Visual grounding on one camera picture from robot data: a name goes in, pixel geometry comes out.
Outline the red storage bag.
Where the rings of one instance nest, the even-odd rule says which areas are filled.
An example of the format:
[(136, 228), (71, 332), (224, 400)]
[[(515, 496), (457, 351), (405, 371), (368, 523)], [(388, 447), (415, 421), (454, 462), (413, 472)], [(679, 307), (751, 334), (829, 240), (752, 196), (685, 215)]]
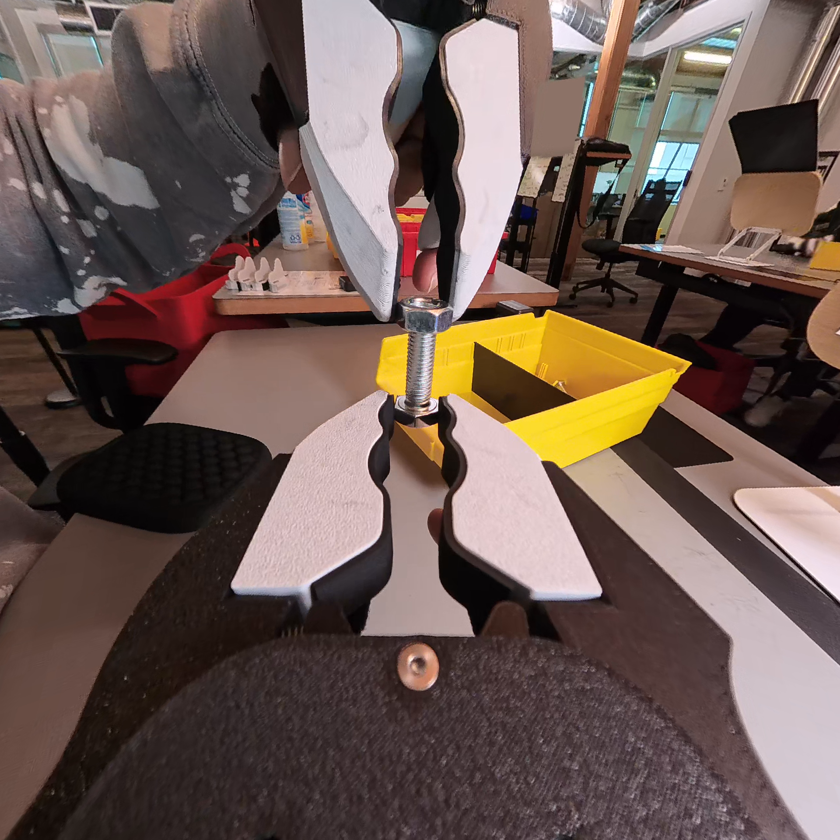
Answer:
[(674, 391), (708, 411), (723, 415), (739, 408), (755, 362), (740, 352), (724, 350), (684, 333), (668, 336), (659, 350), (690, 362)]

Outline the red plastic bin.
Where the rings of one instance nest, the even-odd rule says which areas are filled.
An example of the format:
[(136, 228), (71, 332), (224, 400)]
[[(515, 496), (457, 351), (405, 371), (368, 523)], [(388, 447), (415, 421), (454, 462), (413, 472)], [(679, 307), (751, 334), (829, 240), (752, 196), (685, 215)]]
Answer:
[(413, 274), (416, 257), (421, 250), (418, 245), (419, 231), (426, 212), (426, 207), (419, 206), (402, 206), (396, 210), (403, 236), (401, 277)]

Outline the wooden support post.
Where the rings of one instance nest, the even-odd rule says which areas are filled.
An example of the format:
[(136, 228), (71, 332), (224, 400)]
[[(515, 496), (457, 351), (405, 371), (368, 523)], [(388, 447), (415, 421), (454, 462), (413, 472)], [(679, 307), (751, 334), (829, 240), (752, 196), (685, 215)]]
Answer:
[[(587, 140), (591, 138), (605, 140), (608, 137), (640, 4), (640, 1), (613, 2), (605, 32), (605, 43), (596, 73), (592, 100), (584, 127), (584, 137)], [(592, 200), (595, 178), (596, 168), (585, 166), (581, 182), (581, 200), (576, 211), (584, 222)], [(582, 237), (583, 228), (574, 218), (570, 231), (570, 242), (563, 261), (561, 281), (568, 281), (572, 278)]]

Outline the tall black standing desk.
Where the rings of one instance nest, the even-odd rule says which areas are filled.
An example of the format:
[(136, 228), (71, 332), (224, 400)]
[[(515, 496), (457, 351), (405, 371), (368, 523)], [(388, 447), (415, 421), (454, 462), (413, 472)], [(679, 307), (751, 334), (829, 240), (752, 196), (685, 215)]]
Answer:
[(597, 171), (602, 165), (618, 162), (624, 165), (632, 153), (624, 143), (604, 139), (583, 139), (577, 154), (574, 173), (560, 221), (554, 237), (546, 283), (559, 289), (565, 278), (571, 277), (581, 246), (581, 237), (587, 229), (585, 222), (588, 203), (584, 199), (585, 183), (589, 170)]

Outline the person's left forearm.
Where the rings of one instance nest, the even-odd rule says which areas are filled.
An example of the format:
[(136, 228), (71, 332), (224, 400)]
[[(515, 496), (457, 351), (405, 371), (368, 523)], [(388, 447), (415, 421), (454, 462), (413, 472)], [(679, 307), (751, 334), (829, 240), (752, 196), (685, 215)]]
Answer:
[(99, 70), (1, 86), (1, 319), (171, 282), (309, 189), (252, 2), (141, 3)]

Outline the silver hex nut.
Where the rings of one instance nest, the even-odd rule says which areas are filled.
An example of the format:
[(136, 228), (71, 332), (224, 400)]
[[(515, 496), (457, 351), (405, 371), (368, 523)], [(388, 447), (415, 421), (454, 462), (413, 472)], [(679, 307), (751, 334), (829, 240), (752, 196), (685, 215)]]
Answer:
[(408, 333), (437, 334), (449, 329), (454, 310), (433, 297), (413, 296), (400, 302), (399, 323)]

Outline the red tote bag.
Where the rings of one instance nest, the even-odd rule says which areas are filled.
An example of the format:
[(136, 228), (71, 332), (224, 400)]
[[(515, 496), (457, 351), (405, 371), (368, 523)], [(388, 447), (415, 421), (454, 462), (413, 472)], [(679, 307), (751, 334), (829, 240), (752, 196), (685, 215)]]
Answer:
[(216, 333), (230, 330), (284, 329), (279, 314), (225, 316), (213, 295), (224, 286), (227, 266), (206, 262), (178, 280), (135, 294), (123, 287), (79, 315), (88, 340), (135, 339), (163, 342), (178, 351), (163, 365), (126, 368), (132, 393), (165, 397)]

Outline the white wipes canister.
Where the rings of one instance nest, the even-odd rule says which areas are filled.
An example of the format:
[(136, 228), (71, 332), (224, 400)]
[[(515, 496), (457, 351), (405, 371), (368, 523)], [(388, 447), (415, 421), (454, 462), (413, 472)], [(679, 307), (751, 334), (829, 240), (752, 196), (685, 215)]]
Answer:
[(297, 195), (291, 192), (284, 193), (277, 205), (277, 217), (281, 247), (289, 251), (308, 249), (306, 216)]

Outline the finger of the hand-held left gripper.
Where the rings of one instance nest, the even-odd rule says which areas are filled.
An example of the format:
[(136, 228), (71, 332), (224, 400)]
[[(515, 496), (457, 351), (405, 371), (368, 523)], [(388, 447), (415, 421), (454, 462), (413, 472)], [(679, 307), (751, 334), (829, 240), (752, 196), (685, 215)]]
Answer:
[(496, 254), (522, 173), (518, 31), (490, 18), (441, 38), (423, 86), (437, 291), (460, 319)]
[(309, 105), (302, 160), (346, 274), (388, 322), (403, 246), (386, 129), (403, 74), (401, 38), (367, 1), (303, 1), (301, 9)]

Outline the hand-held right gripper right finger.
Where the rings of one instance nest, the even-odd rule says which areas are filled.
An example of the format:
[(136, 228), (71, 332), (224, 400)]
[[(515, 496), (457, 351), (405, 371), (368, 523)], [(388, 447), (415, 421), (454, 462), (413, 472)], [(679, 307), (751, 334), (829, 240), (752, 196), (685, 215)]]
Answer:
[(440, 581), (472, 621), (499, 602), (599, 599), (602, 586), (553, 487), (547, 464), (506, 425), (458, 395), (438, 405), (448, 484)]

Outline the wooden desk with black legs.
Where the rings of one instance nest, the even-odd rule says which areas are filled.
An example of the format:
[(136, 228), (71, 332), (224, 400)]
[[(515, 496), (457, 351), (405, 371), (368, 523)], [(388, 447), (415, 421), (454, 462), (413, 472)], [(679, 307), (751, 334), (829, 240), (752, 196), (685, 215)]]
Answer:
[(622, 245), (620, 250), (638, 259), (639, 277), (661, 285), (640, 339), (648, 345), (658, 341), (678, 291), (760, 312), (773, 325), (801, 329), (804, 322), (798, 313), (789, 313), (782, 301), (756, 298), (750, 289), (773, 288), (790, 302), (794, 298), (821, 300), (838, 287), (838, 272), (812, 269), (806, 260), (782, 255), (771, 255), (768, 264), (741, 265), (719, 259), (711, 246), (702, 246), (697, 253), (667, 251), (656, 245)]

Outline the wooden and white document stand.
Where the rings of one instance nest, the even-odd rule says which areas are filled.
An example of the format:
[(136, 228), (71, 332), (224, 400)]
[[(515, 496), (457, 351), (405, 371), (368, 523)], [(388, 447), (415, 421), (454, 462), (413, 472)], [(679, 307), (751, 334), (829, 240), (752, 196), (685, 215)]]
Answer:
[[(810, 349), (839, 366), (839, 288), (822, 299), (808, 322)], [(839, 488), (740, 489), (735, 506), (825, 593), (839, 600)]]

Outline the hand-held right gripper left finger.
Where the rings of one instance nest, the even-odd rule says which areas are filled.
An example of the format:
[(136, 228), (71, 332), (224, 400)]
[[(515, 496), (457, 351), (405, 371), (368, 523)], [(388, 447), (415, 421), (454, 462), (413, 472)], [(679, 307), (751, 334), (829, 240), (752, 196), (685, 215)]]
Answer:
[(367, 613), (392, 574), (390, 472), (394, 400), (376, 391), (317, 427), (293, 451), (239, 564), (236, 595), (318, 602)]

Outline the black office chair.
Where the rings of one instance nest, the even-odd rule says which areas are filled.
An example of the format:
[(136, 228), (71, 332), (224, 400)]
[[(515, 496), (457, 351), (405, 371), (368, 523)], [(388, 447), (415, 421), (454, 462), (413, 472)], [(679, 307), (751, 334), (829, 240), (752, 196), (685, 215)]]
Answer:
[(637, 303), (638, 293), (612, 278), (613, 267), (625, 262), (638, 261), (637, 257), (622, 252), (622, 245), (650, 245), (656, 242), (659, 225), (680, 187), (681, 182), (668, 182), (664, 178), (648, 182), (626, 219), (621, 239), (590, 238), (583, 242), (583, 251), (598, 258), (597, 268), (607, 266), (607, 269), (603, 277), (576, 283), (572, 287), (569, 299), (576, 299), (580, 291), (598, 286), (601, 292), (609, 296), (610, 308), (615, 304), (615, 289), (630, 295), (631, 304)]

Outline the person's left hand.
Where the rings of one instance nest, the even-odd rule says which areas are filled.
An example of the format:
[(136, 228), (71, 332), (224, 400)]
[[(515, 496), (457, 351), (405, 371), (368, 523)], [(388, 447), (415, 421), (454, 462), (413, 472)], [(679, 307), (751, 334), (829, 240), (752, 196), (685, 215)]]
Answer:
[[(390, 126), (395, 142), (399, 169), (395, 184), (395, 201), (403, 206), (424, 187), (422, 148), (424, 140), (424, 106), (420, 104), (411, 119)], [(280, 180), (285, 190), (293, 194), (309, 192), (311, 184), (301, 159), (298, 129), (291, 127), (277, 134)], [(437, 287), (437, 248), (426, 248), (416, 257), (413, 285), (423, 295)]]

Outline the wooden top work table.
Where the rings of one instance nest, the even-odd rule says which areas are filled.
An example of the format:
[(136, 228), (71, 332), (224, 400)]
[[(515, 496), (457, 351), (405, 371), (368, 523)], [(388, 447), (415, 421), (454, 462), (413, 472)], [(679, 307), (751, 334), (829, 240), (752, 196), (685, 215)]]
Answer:
[[(270, 264), (280, 259), (287, 273), (287, 284), (280, 293), (258, 295), (236, 293), (221, 287), (214, 295), (216, 312), (224, 316), (298, 315), (371, 310), (360, 294), (343, 291), (339, 277), (341, 264), (325, 244), (305, 250), (285, 250), (276, 242), (264, 248), (259, 257)], [(558, 291), (505, 264), (483, 280), (468, 309), (494, 308), (500, 301), (518, 301), (531, 308), (555, 305)]]

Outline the black bin divider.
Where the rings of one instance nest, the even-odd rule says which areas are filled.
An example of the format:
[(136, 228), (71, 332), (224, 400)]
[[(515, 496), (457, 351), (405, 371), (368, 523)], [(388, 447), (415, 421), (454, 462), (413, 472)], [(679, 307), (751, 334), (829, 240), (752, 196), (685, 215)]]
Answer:
[(474, 343), (471, 391), (510, 421), (574, 403), (559, 388)]

